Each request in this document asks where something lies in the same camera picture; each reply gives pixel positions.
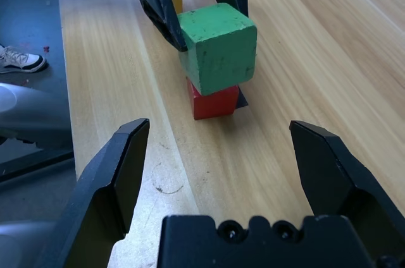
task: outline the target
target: gray object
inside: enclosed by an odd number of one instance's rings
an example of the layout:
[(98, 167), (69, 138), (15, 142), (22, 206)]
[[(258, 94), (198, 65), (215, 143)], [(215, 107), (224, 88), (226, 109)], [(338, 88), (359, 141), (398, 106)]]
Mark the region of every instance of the gray object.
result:
[(0, 224), (1, 267), (31, 267), (54, 226), (55, 222), (33, 221)]
[(69, 107), (45, 92), (0, 83), (0, 143), (1, 137), (42, 149), (71, 149)]

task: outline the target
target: gray floor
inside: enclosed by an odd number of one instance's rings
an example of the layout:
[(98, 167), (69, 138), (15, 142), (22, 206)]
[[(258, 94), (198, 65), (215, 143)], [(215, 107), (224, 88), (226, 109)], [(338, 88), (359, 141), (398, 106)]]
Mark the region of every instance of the gray floor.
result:
[[(58, 0), (0, 0), (0, 44), (43, 55), (49, 66), (38, 73), (0, 75), (0, 82), (45, 91), (68, 105)], [(8, 140), (0, 163), (35, 152), (34, 145)], [(0, 222), (56, 219), (75, 186), (73, 160), (0, 184)]]

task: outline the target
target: stacked blocks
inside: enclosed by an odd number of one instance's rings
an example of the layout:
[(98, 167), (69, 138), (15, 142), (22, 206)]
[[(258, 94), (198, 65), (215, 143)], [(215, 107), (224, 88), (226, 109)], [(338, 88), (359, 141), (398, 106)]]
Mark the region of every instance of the stacked blocks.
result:
[(254, 73), (255, 24), (224, 3), (179, 14), (178, 19), (188, 48), (180, 52), (180, 62), (191, 85), (194, 118), (232, 114), (237, 85)]

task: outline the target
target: wooden surface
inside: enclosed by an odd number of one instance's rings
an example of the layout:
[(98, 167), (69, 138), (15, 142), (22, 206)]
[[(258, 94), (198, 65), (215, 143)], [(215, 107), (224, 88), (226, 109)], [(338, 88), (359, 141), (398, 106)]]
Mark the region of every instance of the wooden surface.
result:
[[(184, 10), (214, 0), (184, 0)], [(155, 267), (162, 218), (311, 214), (292, 119), (340, 135), (405, 214), (404, 0), (249, 0), (249, 107), (194, 121), (185, 75), (138, 0), (60, 0), (77, 173), (121, 125), (150, 118), (131, 232), (110, 267)]]

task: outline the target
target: scratch mark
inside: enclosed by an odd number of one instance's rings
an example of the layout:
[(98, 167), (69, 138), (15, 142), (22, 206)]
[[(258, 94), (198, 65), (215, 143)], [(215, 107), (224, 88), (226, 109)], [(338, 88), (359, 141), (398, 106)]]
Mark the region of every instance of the scratch mark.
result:
[(162, 146), (163, 148), (165, 148), (166, 150), (170, 150), (170, 148), (169, 148), (169, 147), (167, 147), (167, 146), (163, 145), (162, 143), (159, 143), (159, 145), (160, 145), (160, 146)]
[(159, 187), (155, 187), (155, 189), (156, 189), (157, 191), (159, 191), (160, 193), (167, 194), (167, 195), (171, 195), (171, 194), (175, 194), (175, 193), (179, 192), (183, 187), (184, 187), (184, 185), (182, 185), (179, 189), (177, 189), (177, 190), (175, 190), (175, 191), (173, 191), (173, 192), (164, 192), (163, 189), (162, 189), (160, 186), (159, 186)]
[(150, 211), (149, 215), (147, 216), (147, 219), (146, 219), (146, 222), (145, 222), (144, 229), (145, 229), (145, 227), (146, 227), (147, 222), (148, 222), (148, 221), (149, 221), (149, 219), (151, 218), (152, 211), (153, 211), (154, 206), (156, 205), (156, 202), (157, 202), (157, 201), (158, 201), (158, 199), (154, 200), (154, 203), (153, 203), (153, 205), (152, 205), (152, 209), (151, 209), (151, 211)]

